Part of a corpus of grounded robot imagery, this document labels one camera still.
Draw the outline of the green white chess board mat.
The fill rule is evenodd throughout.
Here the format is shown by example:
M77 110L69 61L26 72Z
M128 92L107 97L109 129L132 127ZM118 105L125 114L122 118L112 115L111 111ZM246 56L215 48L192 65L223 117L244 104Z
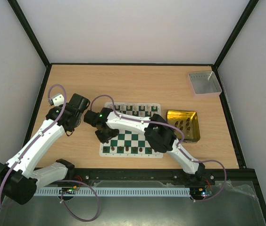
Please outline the green white chess board mat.
M153 114L161 114L161 106L157 103L126 103L116 102L115 110L120 113L125 113L133 116L151 117ZM119 152L118 147L122 147L123 151ZM129 147L129 151L125 151L125 146ZM108 151L103 152L103 147L107 147ZM136 153L133 152L133 147L137 147ZM131 132L129 130L121 129L118 136L109 140L108 143L101 143L99 155L101 157L134 157L134 158L162 158L163 154L152 149L151 153L147 152L147 148L151 148L145 136L139 133Z

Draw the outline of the gold metal tin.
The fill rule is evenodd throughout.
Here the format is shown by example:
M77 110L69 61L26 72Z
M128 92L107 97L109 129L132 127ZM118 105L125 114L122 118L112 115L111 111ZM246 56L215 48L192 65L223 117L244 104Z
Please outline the gold metal tin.
M168 110L166 113L166 121L173 126L175 126L176 121L178 121L177 128L184 134L183 142L197 143L200 140L197 112Z

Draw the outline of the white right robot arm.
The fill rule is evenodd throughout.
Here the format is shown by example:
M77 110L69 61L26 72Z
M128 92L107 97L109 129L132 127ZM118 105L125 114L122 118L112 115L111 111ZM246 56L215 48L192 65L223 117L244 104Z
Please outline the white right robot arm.
M99 113L88 110L83 121L97 129L95 134L103 144L117 137L121 130L144 135L153 150L167 153L179 163L192 184L199 184L204 179L204 164L184 149L174 132L175 127L158 114L138 117L102 108Z

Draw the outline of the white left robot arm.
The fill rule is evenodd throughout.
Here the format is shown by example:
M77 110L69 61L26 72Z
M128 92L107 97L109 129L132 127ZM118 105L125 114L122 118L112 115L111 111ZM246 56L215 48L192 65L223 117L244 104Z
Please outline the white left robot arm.
M62 135L70 136L80 124L81 116L90 101L73 94L68 103L58 94L50 99L53 105L41 127L26 145L6 163L0 163L0 194L18 204L26 204L36 190L58 180L71 180L75 176L75 166L63 159L52 165L35 169L48 149Z

